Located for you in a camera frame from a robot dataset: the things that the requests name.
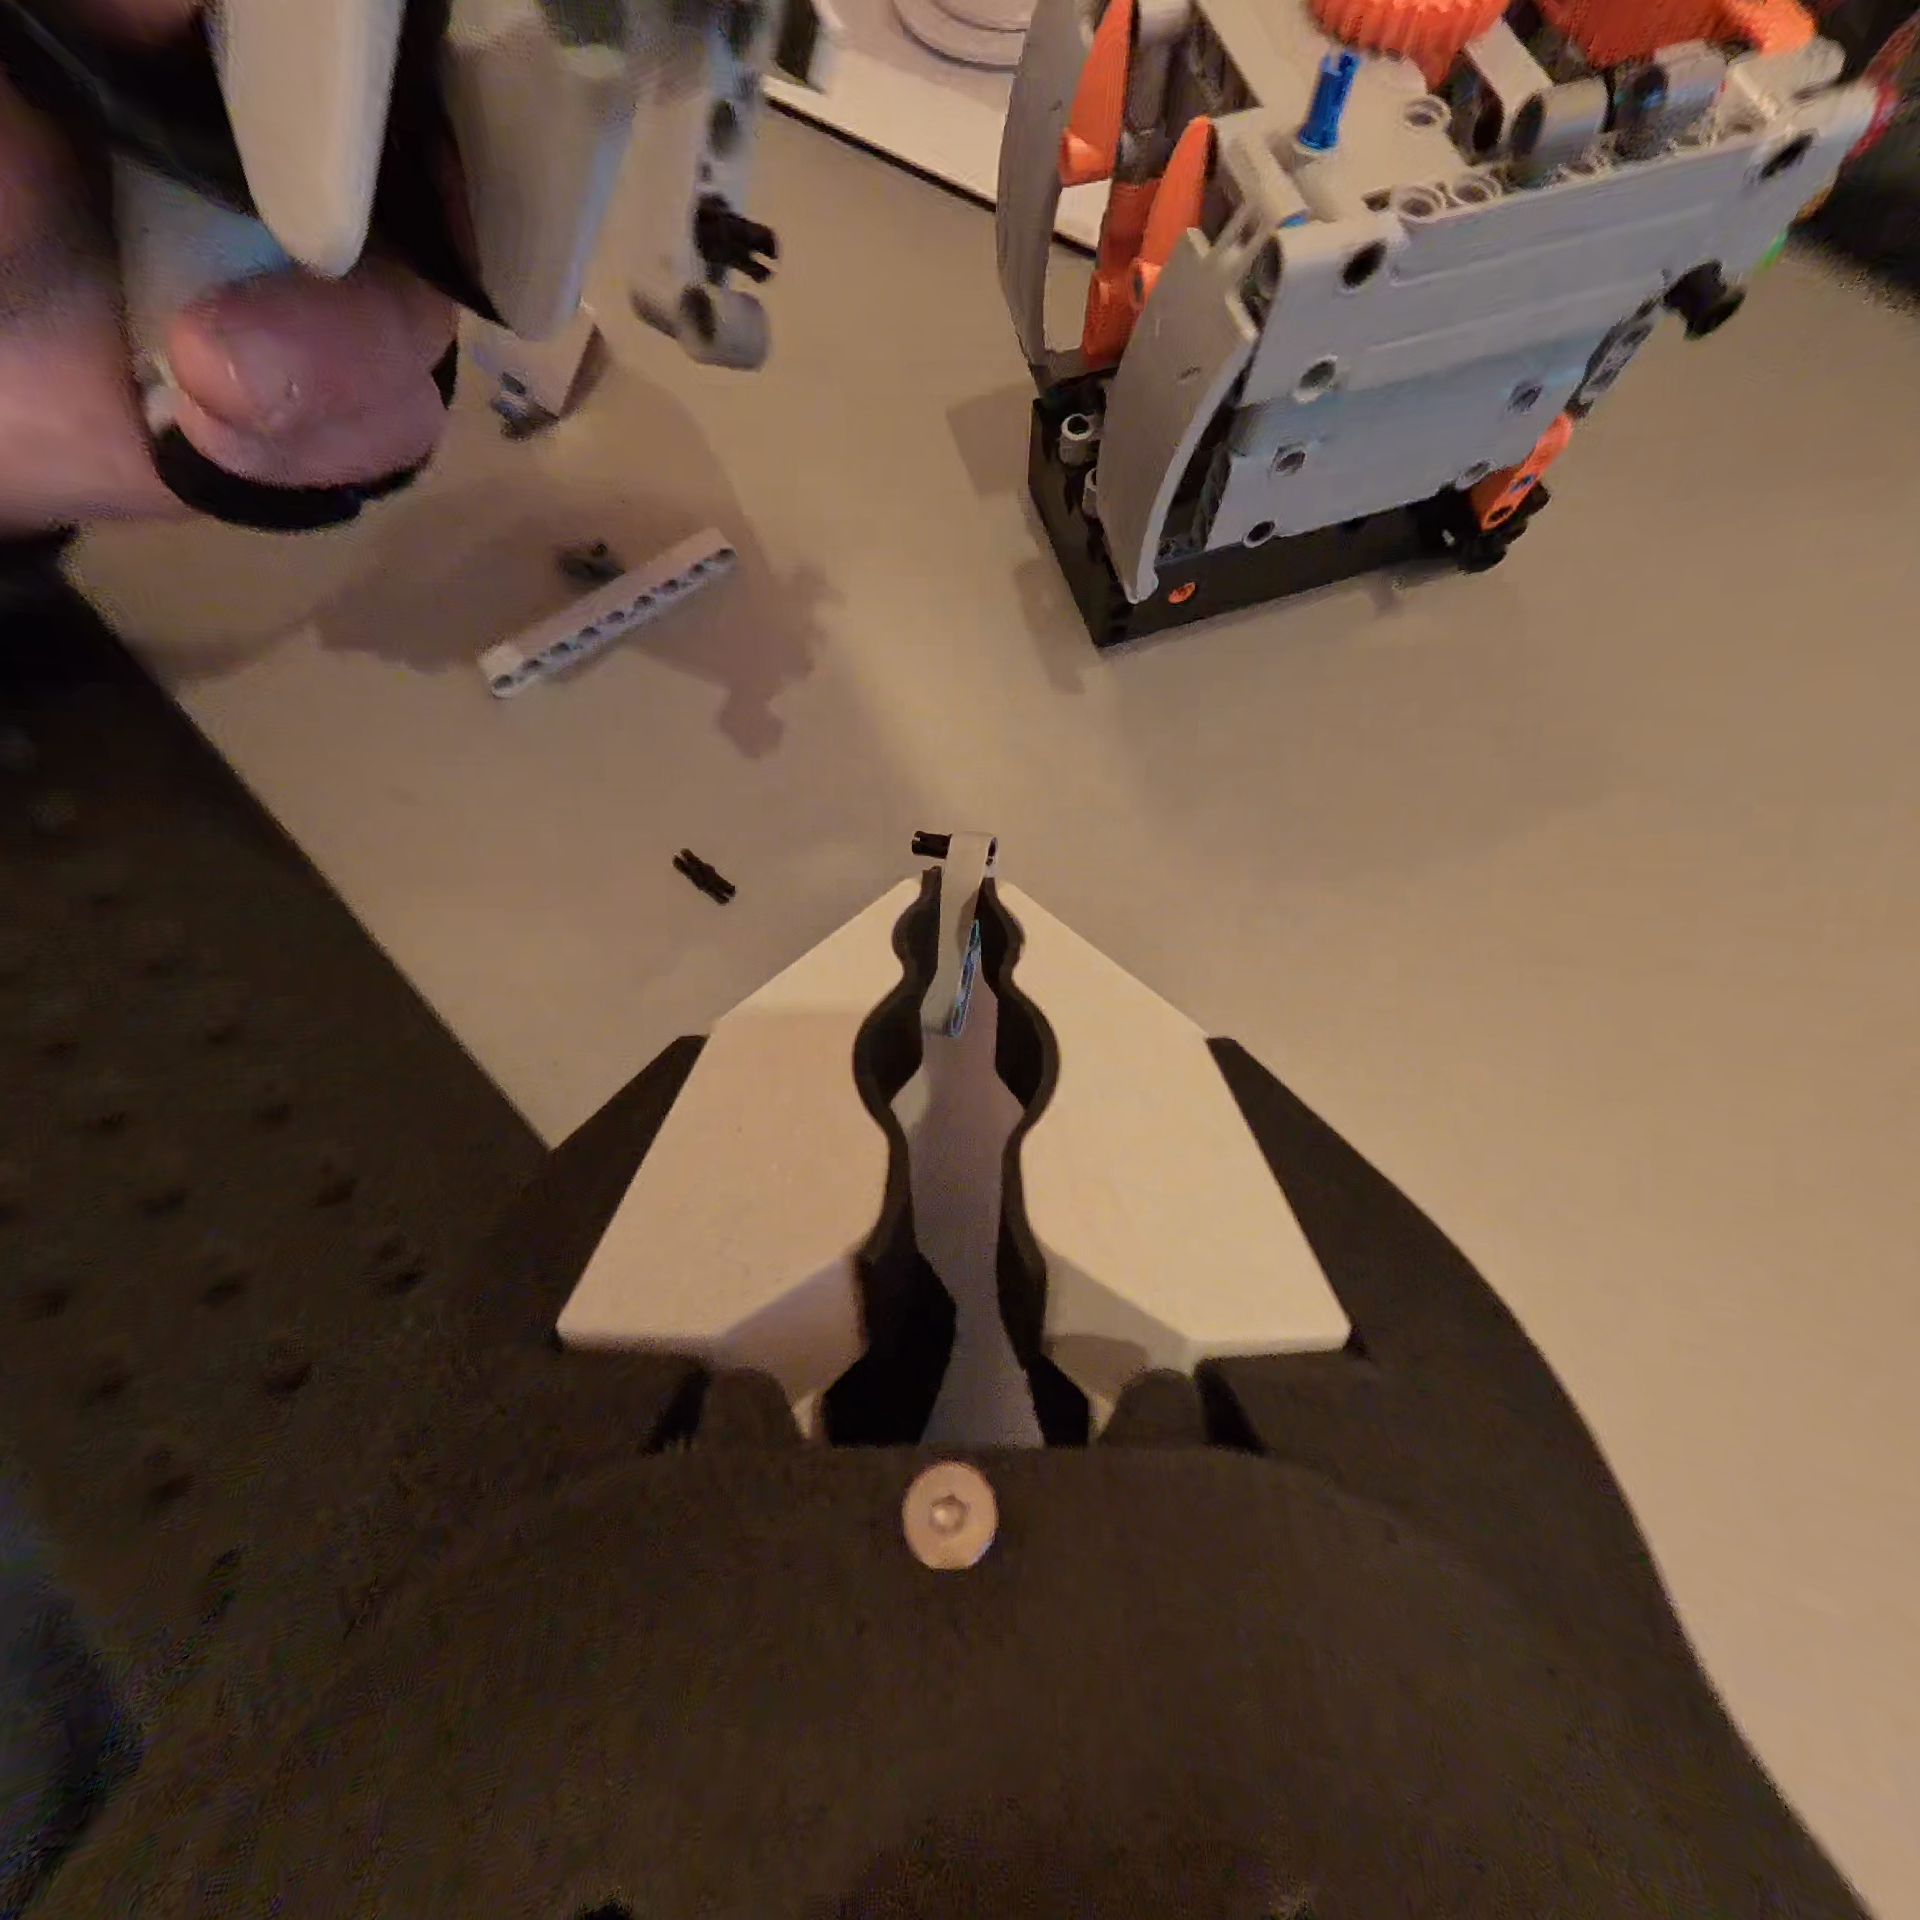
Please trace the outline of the grey orange toy brick vehicle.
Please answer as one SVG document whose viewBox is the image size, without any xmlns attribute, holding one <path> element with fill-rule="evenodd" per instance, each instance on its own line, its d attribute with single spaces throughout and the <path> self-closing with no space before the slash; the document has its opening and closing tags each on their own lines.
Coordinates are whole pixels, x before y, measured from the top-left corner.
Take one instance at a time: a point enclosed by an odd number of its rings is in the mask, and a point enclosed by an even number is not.
<svg viewBox="0 0 1920 1920">
<path fill-rule="evenodd" d="M 995 281 L 1095 646 L 1484 571 L 1661 317 L 1715 331 L 1889 123 L 1793 0 L 1040 5 Z"/>
</svg>

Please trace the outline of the small grey panel piece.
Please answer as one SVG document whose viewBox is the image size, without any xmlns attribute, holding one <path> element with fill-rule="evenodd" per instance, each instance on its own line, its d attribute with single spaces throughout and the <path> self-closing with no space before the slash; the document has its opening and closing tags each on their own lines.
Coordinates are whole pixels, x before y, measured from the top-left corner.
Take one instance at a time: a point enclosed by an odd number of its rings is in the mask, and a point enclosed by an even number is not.
<svg viewBox="0 0 1920 1920">
<path fill-rule="evenodd" d="M 473 369 L 486 380 L 498 437 L 537 437 L 571 417 L 604 374 L 604 331 L 595 309 L 579 300 L 578 313 L 554 338 L 521 338 L 498 324 L 466 317 L 461 330 Z"/>
</svg>

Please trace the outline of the black perforated panel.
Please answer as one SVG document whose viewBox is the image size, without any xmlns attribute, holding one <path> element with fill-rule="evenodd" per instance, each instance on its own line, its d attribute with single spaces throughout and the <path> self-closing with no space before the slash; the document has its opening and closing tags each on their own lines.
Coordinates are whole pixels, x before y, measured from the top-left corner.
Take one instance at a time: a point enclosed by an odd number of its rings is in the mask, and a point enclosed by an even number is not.
<svg viewBox="0 0 1920 1920">
<path fill-rule="evenodd" d="M 3 1913 L 131 1913 L 437 1546 L 571 1456 L 558 1303 L 698 1059 L 543 1148 L 47 542 L 3 550 Z"/>
</svg>

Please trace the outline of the white round stand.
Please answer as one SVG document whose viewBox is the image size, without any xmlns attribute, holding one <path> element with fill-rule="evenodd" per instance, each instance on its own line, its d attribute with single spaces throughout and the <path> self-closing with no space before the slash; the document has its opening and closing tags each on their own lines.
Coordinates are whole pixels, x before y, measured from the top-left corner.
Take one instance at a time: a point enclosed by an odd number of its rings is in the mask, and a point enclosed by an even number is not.
<svg viewBox="0 0 1920 1920">
<path fill-rule="evenodd" d="M 922 52 L 976 67 L 976 73 L 1013 73 L 1035 0 L 895 0 L 895 23 Z"/>
</svg>

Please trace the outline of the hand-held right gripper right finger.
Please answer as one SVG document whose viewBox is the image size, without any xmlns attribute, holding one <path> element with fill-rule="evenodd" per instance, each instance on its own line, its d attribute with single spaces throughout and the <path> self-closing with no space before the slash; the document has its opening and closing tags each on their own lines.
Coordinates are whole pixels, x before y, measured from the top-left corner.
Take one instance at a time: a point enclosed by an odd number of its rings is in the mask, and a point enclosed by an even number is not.
<svg viewBox="0 0 1920 1920">
<path fill-rule="evenodd" d="M 1152 1376 L 1344 1354 L 1352 1319 L 1210 1032 L 1017 886 L 976 892 L 995 993 L 995 1313 L 1047 1450 Z"/>
</svg>

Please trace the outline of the white rounded board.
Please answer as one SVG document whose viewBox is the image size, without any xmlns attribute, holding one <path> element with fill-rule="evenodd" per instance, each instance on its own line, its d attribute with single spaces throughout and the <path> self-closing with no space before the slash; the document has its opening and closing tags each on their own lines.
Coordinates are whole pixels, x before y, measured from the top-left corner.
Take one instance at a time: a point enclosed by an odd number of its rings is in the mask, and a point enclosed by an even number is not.
<svg viewBox="0 0 1920 1920">
<path fill-rule="evenodd" d="M 1013 73 L 922 52 L 901 33 L 890 0 L 786 0 L 764 88 L 864 150 L 995 206 Z"/>
</svg>

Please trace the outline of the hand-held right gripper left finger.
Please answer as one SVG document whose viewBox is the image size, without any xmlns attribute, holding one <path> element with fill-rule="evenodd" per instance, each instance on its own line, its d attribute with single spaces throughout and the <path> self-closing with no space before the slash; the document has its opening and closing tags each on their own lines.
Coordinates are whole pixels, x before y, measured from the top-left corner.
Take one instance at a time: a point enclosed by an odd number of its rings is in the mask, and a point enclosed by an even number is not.
<svg viewBox="0 0 1920 1920">
<path fill-rule="evenodd" d="M 957 1311 L 915 1234 L 895 1096 L 922 1067 L 942 878 L 737 1002 L 693 1048 L 558 1345 L 752 1365 L 832 1444 L 921 1444 Z"/>
</svg>

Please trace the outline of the person's left hand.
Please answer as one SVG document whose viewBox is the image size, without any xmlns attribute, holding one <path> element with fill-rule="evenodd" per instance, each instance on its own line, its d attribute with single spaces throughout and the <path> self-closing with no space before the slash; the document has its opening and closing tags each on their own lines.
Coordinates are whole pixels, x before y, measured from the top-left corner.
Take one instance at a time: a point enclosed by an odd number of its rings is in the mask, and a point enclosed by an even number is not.
<svg viewBox="0 0 1920 1920">
<path fill-rule="evenodd" d="M 259 274 L 165 330 L 180 431 L 267 486 L 347 486 L 415 468 L 443 431 L 433 361 L 450 303 L 365 260 L 342 281 Z M 121 266 L 79 150 L 0 94 L 0 526 L 38 540 L 171 521 L 131 393 Z"/>
</svg>

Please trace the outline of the short light grey toy beam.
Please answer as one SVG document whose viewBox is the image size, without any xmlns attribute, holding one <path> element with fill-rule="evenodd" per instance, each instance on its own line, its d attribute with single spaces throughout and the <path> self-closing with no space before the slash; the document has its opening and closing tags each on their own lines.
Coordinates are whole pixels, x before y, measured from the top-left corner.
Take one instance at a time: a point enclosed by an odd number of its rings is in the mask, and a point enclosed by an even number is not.
<svg viewBox="0 0 1920 1920">
<path fill-rule="evenodd" d="M 971 981 L 979 953 L 976 903 L 985 879 L 995 878 L 995 833 L 957 828 L 950 856 L 935 867 L 939 867 L 939 945 L 921 1026 L 928 1040 L 957 1040 L 971 1010 Z"/>
</svg>

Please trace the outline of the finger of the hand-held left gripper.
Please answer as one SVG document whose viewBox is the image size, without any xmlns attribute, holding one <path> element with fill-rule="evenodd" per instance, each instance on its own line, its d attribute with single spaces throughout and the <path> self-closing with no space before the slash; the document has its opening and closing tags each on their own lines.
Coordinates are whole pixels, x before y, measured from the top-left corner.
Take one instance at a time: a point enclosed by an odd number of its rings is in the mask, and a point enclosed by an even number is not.
<svg viewBox="0 0 1920 1920">
<path fill-rule="evenodd" d="M 495 324 L 558 338 L 634 123 L 634 33 L 617 0 L 455 0 L 443 107 L 466 189 L 466 257 Z"/>
</svg>

